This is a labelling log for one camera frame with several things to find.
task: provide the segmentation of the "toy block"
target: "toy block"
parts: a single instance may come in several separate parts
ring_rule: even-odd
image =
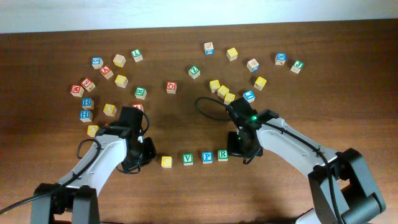
[[[284,65],[286,63],[286,54],[277,53],[275,56],[275,65]]]
[[[252,60],[248,61],[248,64],[246,66],[250,72],[255,72],[259,69],[260,65],[256,59],[252,59]]]
[[[147,96],[147,90],[141,87],[137,87],[135,96],[138,99],[144,100],[145,97]]]
[[[218,160],[221,161],[228,161],[228,153],[226,150],[219,150],[218,151]]]
[[[222,85],[218,90],[217,90],[217,95],[221,97],[222,99],[225,98],[226,94],[229,93],[229,88],[226,88],[224,85]]]
[[[98,127],[98,125],[89,125],[87,128],[87,134],[90,137],[95,137],[95,133],[97,133],[97,131],[99,130],[100,127]]]
[[[131,55],[132,55],[134,61],[136,61],[136,62],[139,62],[139,61],[144,59],[144,58],[142,58],[142,54],[141,54],[141,51],[139,49],[133,50],[131,52]]]
[[[182,161],[185,166],[193,165],[193,154],[192,153],[183,154]]]
[[[198,67],[193,66],[192,68],[190,68],[188,70],[188,75],[191,76],[193,79],[198,78],[198,76],[200,75],[200,70]]]
[[[210,81],[210,90],[212,93],[217,92],[219,88],[220,88],[220,82],[218,80]]]
[[[214,54],[214,46],[212,42],[205,43],[205,55],[213,55]]]
[[[73,96],[82,97],[85,90],[80,85],[72,85],[70,89],[70,93]]]
[[[235,94],[227,93],[225,95],[224,104],[229,105],[234,100],[235,100]]]
[[[106,114],[108,116],[114,116],[116,114],[117,110],[118,109],[114,105],[105,104],[103,111],[104,111],[104,114]]]
[[[124,58],[124,56],[118,55],[118,54],[117,54],[117,55],[114,57],[114,59],[113,59],[113,63],[114,63],[116,66],[119,66],[119,67],[123,68],[124,64],[126,63],[126,59]]]
[[[114,82],[116,83],[116,85],[118,87],[125,88],[127,83],[129,82],[129,80],[127,80],[127,77],[125,77],[125,76],[117,75]]]
[[[87,90],[87,91],[92,91],[95,88],[95,85],[93,83],[93,81],[91,81],[88,78],[85,78],[81,85]]]
[[[253,91],[249,90],[243,93],[243,98],[247,100],[249,103],[253,102],[256,96],[254,96]]]
[[[100,69],[104,65],[104,61],[102,61],[100,57],[93,57],[93,59],[91,59],[91,65],[94,69]]]
[[[107,65],[101,68],[100,72],[106,79],[109,79],[113,76],[112,70]]]
[[[171,168],[173,165],[173,158],[171,156],[162,156],[162,167]]]
[[[254,87],[258,90],[262,90],[262,88],[266,85],[267,80],[262,77],[258,77],[256,82],[254,83]]]
[[[140,104],[140,103],[134,103],[132,105],[132,107],[135,107],[135,108],[141,110],[142,112],[144,112],[144,106],[142,104]]]
[[[81,107],[84,110],[92,110],[94,109],[94,101],[91,98],[81,99]]]
[[[93,113],[88,110],[80,111],[80,119],[82,122],[91,122],[93,120]]]
[[[213,162],[213,153],[212,152],[203,152],[201,154],[201,158],[203,160],[203,164],[209,164]]]
[[[233,48],[231,48],[231,49],[226,51],[226,57],[228,57],[229,61],[233,61],[233,60],[238,58],[238,52],[233,47]]]
[[[290,69],[290,71],[299,74],[299,72],[301,71],[301,69],[303,69],[304,67],[304,63],[297,60],[296,62],[294,62],[292,69]]]
[[[177,92],[177,83],[167,82],[166,91],[167,93],[175,94]]]

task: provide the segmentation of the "green block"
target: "green block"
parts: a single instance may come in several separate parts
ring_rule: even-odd
[[[218,151],[218,160],[219,161],[228,161],[229,155],[226,150]]]
[[[136,95],[144,96],[144,93],[145,93],[145,89],[144,88],[137,87],[136,93],[135,93]]]
[[[182,161],[185,166],[193,165],[193,154],[187,153],[182,155]]]
[[[133,51],[131,52],[131,55],[132,55],[133,57],[138,57],[138,56],[141,55],[141,51],[139,51],[139,49],[133,50]]]
[[[304,67],[304,63],[299,61],[299,60],[297,60],[296,62],[294,62],[293,66],[296,67],[296,68],[302,69]]]
[[[198,73],[200,70],[198,67],[193,66],[192,68],[189,69],[189,71],[191,72],[192,75]]]

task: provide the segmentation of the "dark wood surface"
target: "dark wood surface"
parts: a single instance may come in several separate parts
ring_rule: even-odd
[[[397,27],[388,20],[1,34],[0,207],[30,197],[78,162],[76,147],[89,124],[79,120],[81,98],[69,90],[88,77],[96,85],[84,93],[95,101],[92,124],[114,121],[122,106],[142,102],[152,123],[147,136],[159,153],[138,175],[113,172],[98,199],[102,221],[239,223],[312,208],[308,180],[271,152],[248,166],[232,157],[201,163],[201,152],[224,149],[228,131],[235,130],[194,107],[199,96],[217,98],[208,85],[219,79],[237,95],[254,90],[253,108],[278,112],[315,141],[362,153],[387,203],[373,222],[397,223]],[[206,57],[209,41],[215,55]],[[231,47],[239,52],[233,62],[226,58]],[[136,48],[144,56],[139,63],[130,55]],[[274,65],[276,52],[287,53],[286,66]],[[126,57],[124,68],[113,65],[115,54]],[[94,70],[94,56],[115,76],[106,80]],[[260,69],[250,74],[252,58]],[[294,60],[305,63],[298,75],[290,71]],[[188,76],[192,65],[201,70],[196,80]],[[127,76],[126,89],[115,85],[117,74]],[[259,75],[268,81],[262,91],[253,88]],[[176,95],[166,93],[167,81],[177,81]],[[144,101],[134,97],[137,86],[147,88]],[[105,103],[116,105],[116,117],[103,114]],[[203,106],[223,116],[222,108]],[[193,166],[183,166],[186,152],[194,154]],[[172,169],[161,168],[163,155],[173,157]],[[10,211],[0,223],[29,223],[30,208]]]

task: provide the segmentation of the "wooden table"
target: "wooden table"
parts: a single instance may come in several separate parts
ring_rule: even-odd
[[[79,142],[88,123],[79,120],[81,98],[72,84],[88,77],[96,88],[85,92],[95,102],[92,124],[118,118],[122,106],[143,103],[152,123],[147,136],[159,156],[138,175],[114,172],[99,195],[102,221],[124,223],[239,223],[296,217],[313,207],[308,180],[288,163],[265,152],[248,166],[241,158],[202,164],[203,151],[225,149],[232,123],[206,119],[194,101],[210,96],[209,81],[219,79],[232,93],[254,90],[252,107],[272,109],[296,130],[326,146],[357,149],[366,158],[386,200],[387,210],[374,223],[398,222],[398,20],[310,22],[172,29],[96,30],[0,35],[0,207],[33,194],[40,183],[54,183],[78,162]],[[212,41],[214,56],[203,43]],[[236,47],[229,62],[226,50]],[[144,60],[130,51],[140,48]],[[276,52],[287,65],[275,66]],[[127,62],[118,68],[115,54]],[[91,66],[100,56],[115,76],[107,80]],[[255,58],[260,69],[250,73]],[[296,75],[294,60],[305,63]],[[193,80],[188,69],[201,75]],[[127,76],[123,89],[114,83]],[[262,91],[257,76],[267,79]],[[167,94],[167,81],[178,83]],[[134,97],[137,86],[147,98]],[[116,105],[116,117],[104,104]],[[214,104],[207,112],[223,115]],[[193,166],[182,154],[194,155]],[[172,156],[172,169],[160,157]],[[0,217],[0,223],[29,223],[31,204]],[[70,214],[61,217],[68,220]]]

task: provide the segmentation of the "white wall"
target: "white wall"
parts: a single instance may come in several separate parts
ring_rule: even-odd
[[[0,33],[398,17],[398,0],[0,0]]]

